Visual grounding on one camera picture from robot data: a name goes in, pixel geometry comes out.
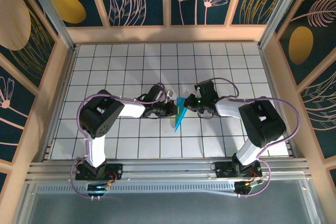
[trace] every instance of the black bracket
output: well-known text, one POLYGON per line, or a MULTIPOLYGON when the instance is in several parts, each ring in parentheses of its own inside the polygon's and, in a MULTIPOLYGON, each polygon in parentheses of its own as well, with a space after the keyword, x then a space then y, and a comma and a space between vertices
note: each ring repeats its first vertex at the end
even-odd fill
POLYGON ((87 168, 85 164, 79 164, 77 166, 76 180, 113 180, 115 175, 117 180, 120 180, 122 177, 122 164, 103 164, 104 170, 94 174, 90 169, 87 168))
POLYGON ((243 166, 236 158, 236 154, 232 157, 232 161, 216 162, 214 165, 217 178, 251 178, 254 177, 254 173, 262 177, 259 161, 243 166))

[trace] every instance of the teal plastic piece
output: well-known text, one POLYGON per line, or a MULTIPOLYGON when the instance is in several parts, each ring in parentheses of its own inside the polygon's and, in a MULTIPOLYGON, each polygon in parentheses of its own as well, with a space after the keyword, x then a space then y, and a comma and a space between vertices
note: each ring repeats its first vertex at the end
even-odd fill
POLYGON ((178 97, 177 98, 177 107, 179 108, 179 113, 175 116, 175 131, 179 128, 181 121, 187 112, 187 108, 183 106, 185 98, 178 97))

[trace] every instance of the yellow object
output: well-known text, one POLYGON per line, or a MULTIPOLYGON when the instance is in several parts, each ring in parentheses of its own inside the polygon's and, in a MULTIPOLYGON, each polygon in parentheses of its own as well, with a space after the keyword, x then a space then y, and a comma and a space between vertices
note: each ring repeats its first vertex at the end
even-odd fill
POLYGON ((29 9, 23 0, 1 0, 0 45, 14 51, 24 48, 31 26, 29 9))
POLYGON ((78 0, 51 0, 61 19, 72 24, 85 20, 84 6, 78 0))
POLYGON ((299 26, 294 30, 289 40, 289 58, 294 64, 302 64, 310 55, 314 37, 311 30, 299 26))

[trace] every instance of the purple cable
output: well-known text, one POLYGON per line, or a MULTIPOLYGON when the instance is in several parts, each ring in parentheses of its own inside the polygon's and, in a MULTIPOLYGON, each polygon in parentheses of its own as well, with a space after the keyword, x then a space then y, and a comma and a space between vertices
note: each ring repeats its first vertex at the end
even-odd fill
POLYGON ((289 102, 287 102, 285 100, 278 99, 278 98, 270 98, 270 97, 260 97, 260 98, 255 98, 255 99, 230 99, 229 98, 228 100, 232 101, 232 102, 276 101, 276 102, 280 102, 280 103, 283 103, 283 104, 286 104, 286 105, 290 106, 294 110, 294 112, 295 112, 295 114, 297 116, 297 125, 296 125, 295 130, 289 136, 285 137, 284 139, 281 139, 279 141, 267 144, 261 150, 261 152, 259 152, 259 154, 257 155, 257 159, 259 159, 259 157, 261 156, 261 154, 263 154, 264 151, 266 151, 269 147, 274 146, 274 145, 276 145, 278 143, 281 143, 281 142, 284 142, 284 141, 287 141, 287 140, 293 138, 298 133, 298 131, 300 129, 301 117, 300 117, 299 112, 297 111, 297 109, 292 104, 290 104, 289 102))
MULTIPOLYGON (((154 103, 157 103, 159 102, 162 97, 164 96, 165 94, 165 87, 164 87, 164 84, 158 82, 157 83, 158 85, 161 85, 163 87, 163 92, 161 94, 161 96, 155 100, 155 101, 152 101, 152 102, 143 102, 143 101, 138 101, 136 99, 130 99, 130 98, 125 98, 125 97, 118 97, 116 95, 109 95, 109 94, 93 94, 93 95, 90 95, 89 97, 86 97, 82 102, 81 104, 79 105, 78 107, 78 110, 77 110, 77 115, 76 115, 76 121, 77 121, 77 127, 78 127, 78 130, 80 131, 80 133, 82 133, 84 135, 84 138, 87 140, 89 138, 89 134, 87 132, 85 132, 81 126, 80 126, 80 122, 79 122, 79 115, 80 115, 80 110, 84 107, 84 104, 86 102, 88 102, 89 100, 91 100, 92 98, 95 98, 95 97, 111 97, 111 98, 114 98, 114 99, 118 99, 118 100, 122 100, 122 101, 128 101, 128 102, 136 102, 136 103, 139 103, 139 104, 154 104, 154 103)), ((89 149, 89 146, 88 144, 86 144, 86 154, 89 155, 89 152, 88 152, 88 149, 89 149)))
POLYGON ((251 196, 256 196, 260 193, 262 193, 263 191, 266 190, 266 188, 269 186, 269 183, 271 182, 271 167, 269 166, 269 164, 267 164, 267 162, 263 159, 259 159, 260 162, 264 163, 267 168, 268 168, 268 171, 269 171, 269 175, 268 175, 268 181, 267 181, 267 184, 266 186, 264 186, 263 189, 261 189, 260 191, 257 191, 256 193, 253 193, 253 194, 246 194, 246 195, 242 195, 242 196, 245 196, 245 197, 251 197, 251 196))
POLYGON ((130 98, 124 98, 124 97, 118 97, 116 95, 109 95, 109 94, 93 94, 93 95, 90 95, 89 97, 86 97, 82 102, 81 104, 79 105, 78 107, 78 110, 77 110, 77 115, 76 115, 76 122, 77 122, 77 127, 78 127, 78 130, 84 135, 84 138, 85 138, 85 147, 86 147, 86 156, 84 158, 80 158, 80 157, 77 157, 75 158, 75 160, 73 161, 72 163, 72 166, 71 166, 71 170, 70 170, 70 183, 71 183, 71 187, 72 189, 74 190, 74 192, 76 194, 78 194, 80 197, 82 198, 85 198, 85 199, 95 199, 94 197, 89 197, 89 196, 86 196, 86 195, 83 195, 81 194, 76 188, 75 188, 75 185, 74 185, 74 182, 72 180, 72 171, 74 170, 74 166, 75 166, 75 163, 76 161, 84 161, 87 156, 89 156, 89 142, 88 142, 88 139, 89 139, 89 134, 87 132, 85 132, 81 126, 80 126, 80 123, 79 123, 79 115, 80 115, 80 110, 84 107, 84 104, 86 102, 88 102, 89 100, 91 100, 92 98, 95 98, 95 97, 111 97, 111 98, 114 98, 114 99, 118 99, 118 100, 122 100, 122 101, 128 101, 128 102, 136 102, 136 103, 139 103, 139 104, 154 104, 154 103, 157 103, 157 102, 160 102, 161 99, 163 98, 163 96, 165 95, 165 87, 164 87, 164 84, 162 84, 161 82, 158 82, 157 83, 158 85, 161 85, 163 87, 163 92, 161 94, 161 96, 155 100, 155 101, 152 101, 152 102, 143 102, 143 101, 138 101, 136 99, 130 99, 130 98))

